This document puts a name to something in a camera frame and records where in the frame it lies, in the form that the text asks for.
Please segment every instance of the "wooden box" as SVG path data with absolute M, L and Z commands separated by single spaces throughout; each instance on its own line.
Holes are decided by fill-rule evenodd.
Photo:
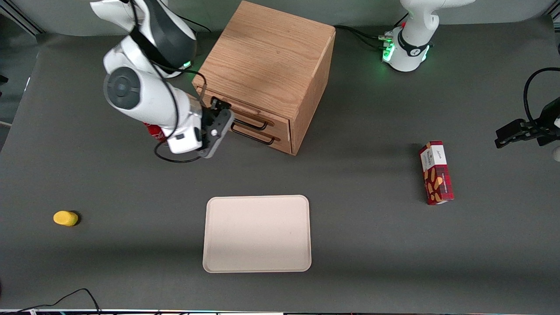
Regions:
M 232 104 L 232 131 L 296 155 L 329 78 L 335 31 L 242 1 L 200 68 L 211 97 Z M 200 77 L 193 85 L 201 92 Z

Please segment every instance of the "drawer handle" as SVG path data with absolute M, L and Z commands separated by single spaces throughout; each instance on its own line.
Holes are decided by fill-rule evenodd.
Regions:
M 273 137 L 272 139 L 270 139 L 270 141 L 267 142 L 267 141 L 263 141 L 263 140 L 261 140 L 261 139 L 255 138 L 255 137 L 253 137 L 253 136 L 246 135 L 246 134 L 244 134 L 244 133 L 242 133 L 242 132 L 240 132 L 240 131 L 237 131 L 237 130 L 234 129 L 234 127 L 235 127 L 235 123 L 231 124 L 231 130 L 232 130 L 233 132 L 237 133 L 238 135 L 242 135 L 242 136 L 244 136 L 244 137 L 246 137 L 246 138 L 249 138 L 249 139 L 251 139 L 251 140 L 255 140 L 256 142 L 260 142 L 260 143 L 262 143 L 262 144 L 264 144 L 264 145 L 267 145 L 267 146 L 269 146 L 269 145 L 271 145 L 272 143 L 274 143 L 274 140 L 275 140 L 274 137 Z
M 258 131 L 263 131 L 263 130 L 268 126 L 268 122 L 264 122 L 264 124 L 263 124 L 262 127 L 257 127 L 257 126 L 255 126 L 255 125 L 253 125 L 253 124 L 246 123 L 246 122 L 244 122 L 244 121 L 240 121 L 239 119 L 235 119 L 234 121 L 235 121 L 236 123 L 238 123 L 238 124 L 242 124 L 242 125 L 245 126 L 245 127 L 249 127 L 249 128 L 251 128 L 251 129 L 255 129 L 255 130 L 258 130 Z

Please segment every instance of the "beige tray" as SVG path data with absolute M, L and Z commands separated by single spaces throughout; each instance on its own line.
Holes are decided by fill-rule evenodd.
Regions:
M 210 199 L 202 265 L 211 273 L 306 271 L 309 201 L 301 195 Z

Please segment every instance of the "red can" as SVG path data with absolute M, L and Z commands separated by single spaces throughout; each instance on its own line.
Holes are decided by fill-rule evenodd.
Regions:
M 144 126 L 148 128 L 148 132 L 152 135 L 154 139 L 160 142 L 165 142 L 164 132 L 161 130 L 160 126 L 156 124 L 144 123 Z

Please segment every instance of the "red plaid packaging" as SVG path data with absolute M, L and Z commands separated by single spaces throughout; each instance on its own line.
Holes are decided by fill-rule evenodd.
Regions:
M 422 159 L 428 204 L 440 205 L 455 199 L 445 158 L 444 143 L 441 141 L 428 142 L 420 150 L 420 159 Z

